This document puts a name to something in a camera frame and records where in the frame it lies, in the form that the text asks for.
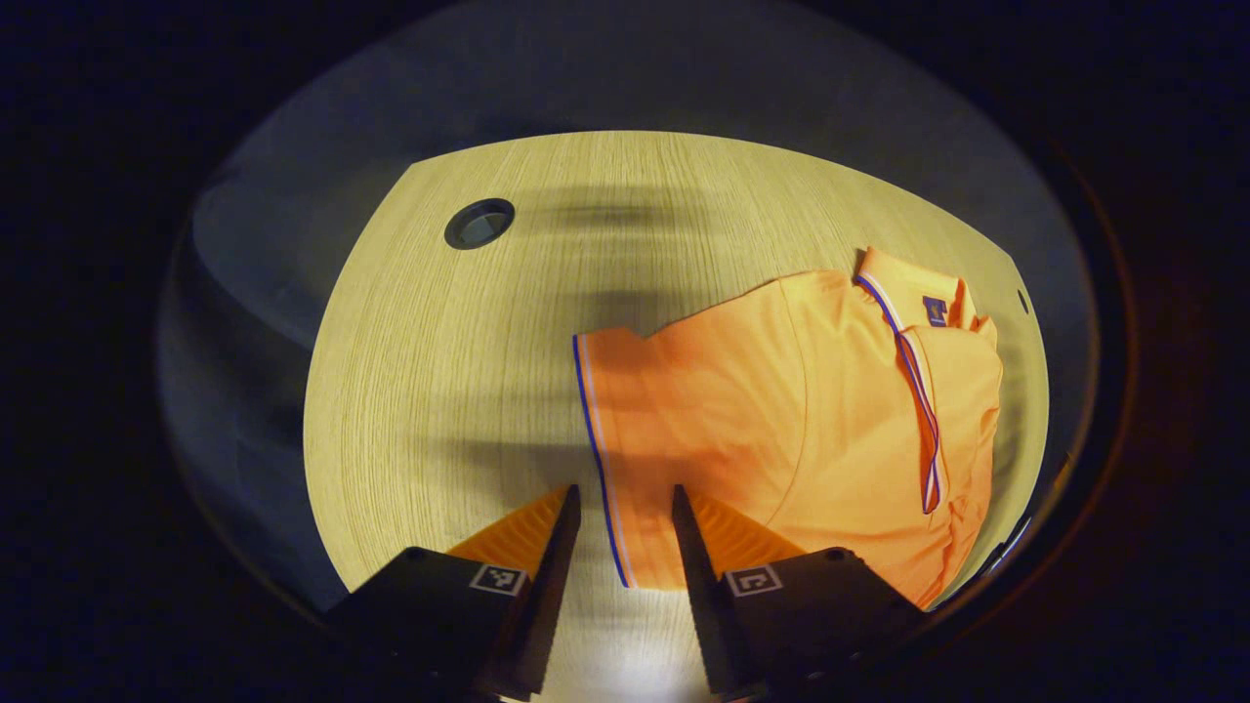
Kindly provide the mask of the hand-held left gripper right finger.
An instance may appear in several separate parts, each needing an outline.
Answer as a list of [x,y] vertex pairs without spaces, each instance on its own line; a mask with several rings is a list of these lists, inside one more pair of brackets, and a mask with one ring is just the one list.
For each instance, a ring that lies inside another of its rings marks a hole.
[[720,699],[852,698],[922,628],[922,610],[852,550],[805,552],[682,485],[671,522]]

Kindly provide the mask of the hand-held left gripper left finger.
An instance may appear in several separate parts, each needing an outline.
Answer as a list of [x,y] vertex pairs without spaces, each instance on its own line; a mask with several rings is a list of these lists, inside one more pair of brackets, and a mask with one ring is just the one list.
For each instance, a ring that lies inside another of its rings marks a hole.
[[445,552],[409,547],[328,610],[415,702],[528,702],[542,690],[581,524],[575,485]]

